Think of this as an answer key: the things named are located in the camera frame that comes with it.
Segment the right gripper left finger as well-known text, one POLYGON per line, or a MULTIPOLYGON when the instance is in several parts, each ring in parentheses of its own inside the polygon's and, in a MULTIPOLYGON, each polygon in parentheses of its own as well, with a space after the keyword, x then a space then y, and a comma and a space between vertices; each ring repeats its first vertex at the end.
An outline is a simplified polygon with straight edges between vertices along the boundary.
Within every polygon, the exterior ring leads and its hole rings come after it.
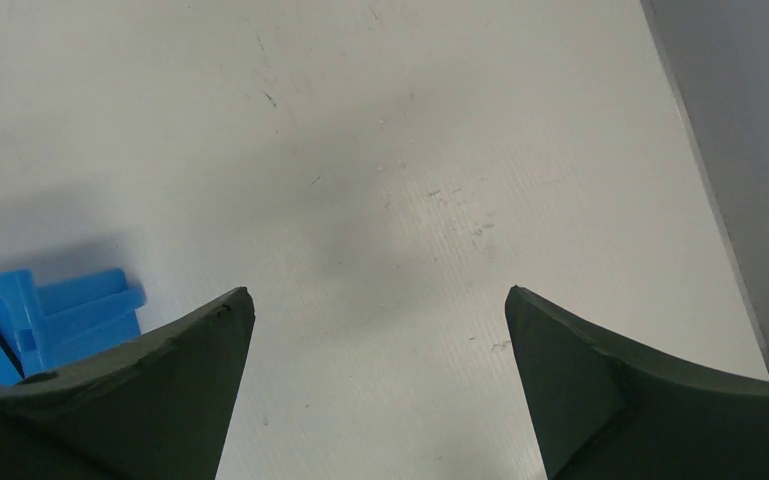
POLYGON ((212 479, 255 325, 237 287, 87 359, 0 385, 0 479, 212 479))

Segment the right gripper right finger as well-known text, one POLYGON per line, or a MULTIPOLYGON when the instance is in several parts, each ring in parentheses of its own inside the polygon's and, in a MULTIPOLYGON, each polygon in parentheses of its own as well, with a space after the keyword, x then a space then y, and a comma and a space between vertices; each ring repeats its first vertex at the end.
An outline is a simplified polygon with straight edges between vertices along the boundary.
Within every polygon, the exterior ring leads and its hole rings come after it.
POLYGON ((512 351, 551 479, 769 479, 769 381, 614 333, 519 286, 512 351))

